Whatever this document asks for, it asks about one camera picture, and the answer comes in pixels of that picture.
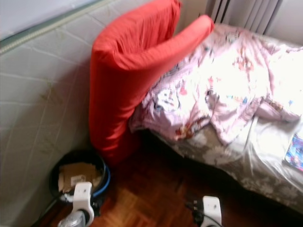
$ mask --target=cardboard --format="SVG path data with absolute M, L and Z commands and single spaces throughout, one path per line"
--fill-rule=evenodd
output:
M 94 190 L 102 178 L 94 165 L 84 162 L 63 165 L 59 170 L 58 189 L 63 193 L 70 192 L 78 182 L 91 182 Z

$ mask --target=mattress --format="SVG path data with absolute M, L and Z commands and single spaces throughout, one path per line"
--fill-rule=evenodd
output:
M 266 36 L 256 36 L 272 44 L 287 44 Z M 138 109 L 144 119 L 146 113 Z M 130 122 L 133 128 L 138 126 L 134 121 Z M 143 127 L 153 129 L 148 124 Z M 293 135 L 301 128 L 303 130 L 302 120 L 286 123 L 255 116 L 236 139 L 226 146 L 219 141 L 216 130 L 210 124 L 192 133 L 189 139 L 173 140 L 164 137 L 161 133 L 165 130 L 163 126 L 163 130 L 154 133 L 181 156 L 215 166 L 233 177 L 245 189 L 303 214 L 303 174 L 282 162 Z

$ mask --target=cable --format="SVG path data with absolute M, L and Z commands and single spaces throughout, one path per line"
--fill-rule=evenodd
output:
M 39 215 L 38 220 L 31 225 L 31 227 L 38 227 L 41 219 L 43 218 L 43 216 L 47 213 L 47 211 L 55 204 L 55 202 L 57 201 L 57 199 L 62 195 L 62 192 L 59 193 L 56 197 L 53 197 L 53 199 L 47 204 L 47 207 L 45 208 L 45 210 L 43 212 L 41 212 L 41 214 Z
M 211 216 L 208 216 L 208 215 L 206 215 L 205 213 L 203 213 L 203 212 L 201 212 L 201 211 L 199 211 L 199 210 L 197 210 L 200 214 L 202 214 L 203 216 L 205 216 L 205 217 L 207 217 L 207 218 L 209 218 L 209 219 L 211 219 L 214 223 L 216 223 L 216 225 L 218 225 L 219 227 L 223 227 L 223 225 L 221 225 L 221 224 L 219 224 L 219 222 L 217 222 L 215 219 L 213 219 Z
M 217 222 L 215 219 L 213 219 L 212 217 L 206 215 L 204 212 L 198 210 L 197 207 L 191 207 L 191 203 L 187 202 L 187 203 L 185 204 L 185 206 L 193 212 L 194 218 L 195 218 L 195 214 L 194 214 L 194 213 L 198 213 L 199 215 L 201 215 L 201 218 L 202 218 L 202 219 L 201 219 L 201 222 L 202 222 L 202 223 L 203 223 L 203 217 L 207 217 L 207 218 L 209 218 L 210 220 L 212 220 L 216 225 L 218 225 L 218 227 L 223 227 L 223 225 L 219 224 L 219 222 Z

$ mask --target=electrical wire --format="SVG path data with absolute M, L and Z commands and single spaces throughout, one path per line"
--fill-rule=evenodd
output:
M 217 222 L 215 219 L 213 219 L 211 216 L 208 216 L 206 215 L 205 213 L 199 211 L 199 210 L 196 210 L 198 211 L 200 214 L 202 214 L 204 217 L 207 217 L 208 219 L 211 219 L 216 225 L 218 225 L 218 227 L 223 227 L 223 225 L 219 224 L 219 222 Z
M 31 227 L 38 227 L 42 218 L 44 217 L 44 215 L 47 213 L 47 211 L 55 204 L 55 202 L 58 200 L 58 198 L 62 195 L 62 192 L 59 193 L 56 197 L 53 197 L 53 199 L 47 204 L 47 207 L 45 208 L 45 210 L 43 212 L 41 212 L 41 214 L 39 215 L 38 220 L 31 225 Z

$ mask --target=pink blanket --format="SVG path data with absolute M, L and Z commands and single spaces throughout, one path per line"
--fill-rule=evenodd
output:
M 211 123 L 223 144 L 258 115 L 296 121 L 303 113 L 303 48 L 274 45 L 216 25 L 193 53 L 150 89 L 130 119 L 172 140 Z

